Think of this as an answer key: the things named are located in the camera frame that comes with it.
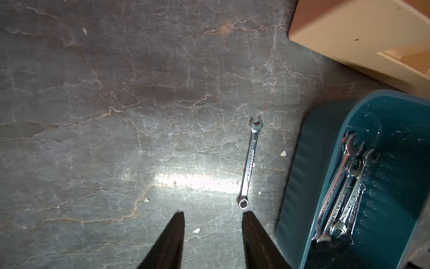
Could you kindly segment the small thin combination wrench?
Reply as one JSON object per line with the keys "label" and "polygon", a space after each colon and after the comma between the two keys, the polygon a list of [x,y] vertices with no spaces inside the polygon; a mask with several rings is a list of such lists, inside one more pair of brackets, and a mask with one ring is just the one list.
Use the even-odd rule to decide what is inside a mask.
{"label": "small thin combination wrench", "polygon": [[245,167],[245,172],[243,176],[243,182],[240,189],[240,195],[238,197],[238,202],[237,202],[239,208],[243,210],[245,210],[249,205],[248,194],[250,189],[250,181],[252,177],[258,137],[259,137],[260,130],[262,128],[263,128],[263,121],[261,117],[260,116],[253,117],[250,121],[251,136],[250,136],[248,154],[246,158],[246,167]]}

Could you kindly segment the teal plastic storage tray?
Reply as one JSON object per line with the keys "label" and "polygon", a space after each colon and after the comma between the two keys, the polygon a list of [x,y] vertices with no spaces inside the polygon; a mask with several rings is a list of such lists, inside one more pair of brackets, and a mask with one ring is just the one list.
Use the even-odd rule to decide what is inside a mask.
{"label": "teal plastic storage tray", "polygon": [[314,108],[276,239],[294,269],[398,269],[430,197],[430,102],[379,90]]}

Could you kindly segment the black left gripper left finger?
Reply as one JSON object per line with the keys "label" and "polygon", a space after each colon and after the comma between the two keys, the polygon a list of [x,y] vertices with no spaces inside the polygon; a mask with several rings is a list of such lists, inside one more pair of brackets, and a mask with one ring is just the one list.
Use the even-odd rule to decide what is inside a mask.
{"label": "black left gripper left finger", "polygon": [[138,269],[181,268],[184,245],[185,218],[183,212],[176,212],[152,246]]}

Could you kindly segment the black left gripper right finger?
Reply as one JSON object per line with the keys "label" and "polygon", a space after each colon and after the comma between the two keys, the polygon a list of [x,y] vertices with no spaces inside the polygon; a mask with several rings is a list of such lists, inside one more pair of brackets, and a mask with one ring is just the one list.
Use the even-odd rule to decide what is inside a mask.
{"label": "black left gripper right finger", "polygon": [[291,269],[252,211],[243,213],[242,231],[247,269]]}

